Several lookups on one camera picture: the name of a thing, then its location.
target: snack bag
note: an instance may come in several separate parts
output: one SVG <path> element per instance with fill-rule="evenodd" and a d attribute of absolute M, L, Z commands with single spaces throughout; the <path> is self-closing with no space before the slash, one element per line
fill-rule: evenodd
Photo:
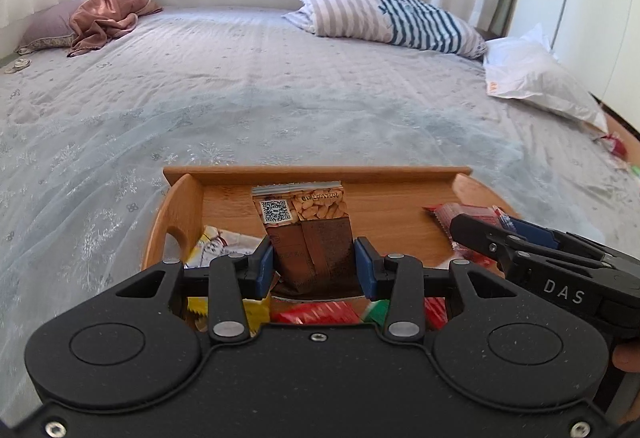
<path fill-rule="evenodd" d="M 289 324 L 357 324 L 360 318 L 345 301 L 301 303 L 286 312 L 275 314 L 274 323 Z"/>
<path fill-rule="evenodd" d="M 274 295 L 308 301 L 362 295 L 340 182 L 254 187 L 252 197 L 276 252 L 281 282 Z"/>
<path fill-rule="evenodd" d="M 270 307 L 271 296 L 268 295 L 262 301 L 243 299 L 244 313 L 249 323 L 249 331 L 252 336 L 258 333 L 260 326 L 271 320 Z M 200 332 L 207 331 L 207 317 L 209 316 L 209 300 L 206 297 L 189 297 L 187 310 L 194 315 L 194 324 Z"/>
<path fill-rule="evenodd" d="M 425 210 L 436 217 L 438 223 L 440 223 L 440 226 L 449 238 L 451 246 L 457 256 L 460 256 L 460 258 L 468 259 L 469 261 L 473 261 L 474 263 L 477 263 L 478 265 L 481 265 L 486 269 L 495 268 L 495 261 L 493 259 L 487 258 L 486 256 L 476 253 L 471 249 L 468 249 L 464 245 L 460 245 L 458 242 L 453 241 L 451 239 L 449 227 L 451 226 L 452 219 L 459 214 L 467 214 L 485 223 L 494 225 L 496 227 L 502 227 L 502 224 L 500 223 L 500 213 L 502 211 L 500 211 L 499 208 L 495 206 L 477 207 L 475 205 L 465 205 L 451 202 L 425 207 Z"/>
<path fill-rule="evenodd" d="M 184 264 L 185 269 L 208 267 L 212 259 L 229 253 L 251 254 L 260 245 L 260 238 L 233 233 L 206 225 Z"/>
<path fill-rule="evenodd" d="M 449 317 L 447 316 L 444 297 L 425 297 L 424 314 L 427 317 L 428 323 L 435 330 L 440 330 L 446 325 Z"/>
<path fill-rule="evenodd" d="M 362 314 L 362 322 L 376 323 L 382 327 L 385 325 L 386 313 L 389 310 L 389 300 L 372 301 Z"/>

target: tray handle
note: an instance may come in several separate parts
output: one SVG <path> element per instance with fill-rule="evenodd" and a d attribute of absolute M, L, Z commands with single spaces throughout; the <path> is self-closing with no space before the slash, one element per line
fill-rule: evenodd
<path fill-rule="evenodd" d="M 182 176 L 169 190 L 151 229 L 142 270 L 161 261 L 167 234 L 178 241 L 182 261 L 187 259 L 202 235 L 203 195 L 202 185 L 190 174 Z"/>

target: purple pillow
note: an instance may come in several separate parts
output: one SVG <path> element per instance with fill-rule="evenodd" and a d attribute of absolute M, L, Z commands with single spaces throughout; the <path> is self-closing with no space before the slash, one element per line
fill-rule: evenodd
<path fill-rule="evenodd" d="M 69 18 L 87 0 L 71 0 L 37 12 L 16 48 L 18 54 L 30 54 L 43 48 L 71 46 L 75 33 Z"/>

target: striped pillow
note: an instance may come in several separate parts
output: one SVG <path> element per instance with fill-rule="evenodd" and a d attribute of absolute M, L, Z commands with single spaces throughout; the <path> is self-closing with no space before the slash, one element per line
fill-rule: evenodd
<path fill-rule="evenodd" d="M 301 0 L 284 17 L 316 36 L 358 38 L 478 58 L 486 44 L 475 28 L 421 0 Z"/>

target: das logo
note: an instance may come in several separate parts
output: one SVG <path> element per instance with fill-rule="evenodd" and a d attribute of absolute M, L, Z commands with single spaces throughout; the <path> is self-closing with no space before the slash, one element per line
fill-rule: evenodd
<path fill-rule="evenodd" d="M 553 279 L 546 280 L 545 292 L 551 293 L 555 297 L 563 297 L 567 301 L 572 301 L 574 304 L 580 304 L 582 302 L 582 296 L 584 296 L 584 290 L 576 290 L 574 293 L 570 293 L 569 287 L 556 288 L 556 282 Z"/>

